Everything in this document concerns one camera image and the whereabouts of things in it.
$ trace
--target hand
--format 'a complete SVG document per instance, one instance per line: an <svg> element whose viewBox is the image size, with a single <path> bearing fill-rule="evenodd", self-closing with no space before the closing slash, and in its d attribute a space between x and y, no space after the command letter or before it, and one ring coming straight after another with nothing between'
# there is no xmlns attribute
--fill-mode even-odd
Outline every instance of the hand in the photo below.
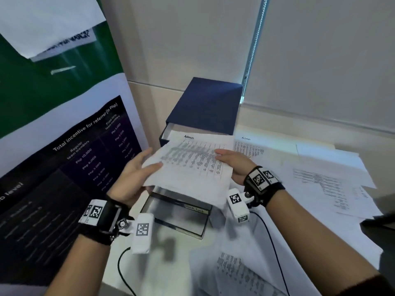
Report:
<svg viewBox="0 0 395 296"><path fill-rule="evenodd" d="M142 151L131 159L123 169L119 178L108 190L107 195L131 208L145 188L142 187L147 177L162 167L163 163L151 164L143 169L143 159L152 153L152 148Z"/></svg>
<svg viewBox="0 0 395 296"><path fill-rule="evenodd" d="M219 154L215 159L228 164L233 167L232 179L236 184L244 185L246 176L257 165L250 160L246 155L237 151L230 151L227 149L216 149L215 152Z"/></svg>

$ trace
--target black cable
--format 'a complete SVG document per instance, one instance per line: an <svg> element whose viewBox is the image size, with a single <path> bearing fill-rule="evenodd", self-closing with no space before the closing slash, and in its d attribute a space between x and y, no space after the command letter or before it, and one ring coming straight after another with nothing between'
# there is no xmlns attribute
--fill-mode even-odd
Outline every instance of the black cable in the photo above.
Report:
<svg viewBox="0 0 395 296"><path fill-rule="evenodd" d="M129 290L132 292L132 294L133 294L134 296L137 296L136 293L132 290L132 288L128 285L128 283L126 283L125 278L123 278L123 276L122 276L121 269L119 268L119 262L121 262L122 255L123 255L125 252L127 252L128 250L130 250L130 247L126 248L126 249L121 253L121 255L119 256L119 259L118 259L118 273L119 273L119 276L121 276L121 279L122 279L122 281L124 282L124 284L125 284L125 285L129 288Z"/></svg>
<svg viewBox="0 0 395 296"><path fill-rule="evenodd" d="M266 223L264 222L264 220L262 219L262 217L259 216L259 214L255 213L255 212L253 212L253 211L250 211L250 213L253 213L253 214L257 215L258 218L261 219L262 223L264 224L264 226L265 226L265 228L266 228L266 230L267 230L267 234L269 235L270 242L272 242L274 254L276 255L277 263L279 264L279 268L280 268L282 280L284 281L285 289L287 289L287 294L288 294L288 296L289 296L289 291L288 291L287 283L285 282L285 278L284 278L284 274L283 274L282 269L281 269L279 257L277 256L276 248L274 247L274 243L273 243L273 240L272 240L272 238L271 238L271 236L270 236L269 229L267 228Z"/></svg>

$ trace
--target desk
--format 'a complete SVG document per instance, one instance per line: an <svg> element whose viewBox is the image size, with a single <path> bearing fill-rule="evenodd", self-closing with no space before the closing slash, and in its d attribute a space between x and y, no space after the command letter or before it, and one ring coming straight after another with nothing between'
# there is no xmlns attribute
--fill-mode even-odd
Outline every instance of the desk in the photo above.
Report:
<svg viewBox="0 0 395 296"><path fill-rule="evenodd" d="M282 159L297 159L298 154L295 144L298 142L334 148L331 144L247 127L236 127L235 136L238 139L245 136L250 139L246 142L275 149L276 156ZM136 218L147 198L148 193L145 192L131 209L131 216ZM121 259L121 272L126 282L138 296L192 296L189 252L192 249L212 244L215 237L216 231L210 224L207 225L202 240L182 234L166 226L155 224L150 254L131 255L131 252L127 251ZM129 246L131 246L129 237L120 236L113 242L103 283L131 294L122 282L117 270L118 258L122 251Z"/></svg>

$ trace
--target forearm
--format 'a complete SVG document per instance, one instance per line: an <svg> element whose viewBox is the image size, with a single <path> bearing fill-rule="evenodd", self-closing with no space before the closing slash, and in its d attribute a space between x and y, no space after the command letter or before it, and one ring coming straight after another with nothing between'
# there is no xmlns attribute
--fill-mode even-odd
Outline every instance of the forearm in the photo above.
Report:
<svg viewBox="0 0 395 296"><path fill-rule="evenodd" d="M336 295L379 274L366 259L315 219L285 190L273 196L266 210L323 295Z"/></svg>
<svg viewBox="0 0 395 296"><path fill-rule="evenodd" d="M79 235L45 296L96 296L110 247Z"/></svg>

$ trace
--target navy blue box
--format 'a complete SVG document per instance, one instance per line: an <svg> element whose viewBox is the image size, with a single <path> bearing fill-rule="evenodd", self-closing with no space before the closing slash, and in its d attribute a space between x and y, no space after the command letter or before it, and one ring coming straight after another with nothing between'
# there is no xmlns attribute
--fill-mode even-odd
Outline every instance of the navy blue box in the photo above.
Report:
<svg viewBox="0 0 395 296"><path fill-rule="evenodd" d="M169 142L163 139L169 124L233 135L242 91L241 84L194 77L167 118L160 145Z"/></svg>

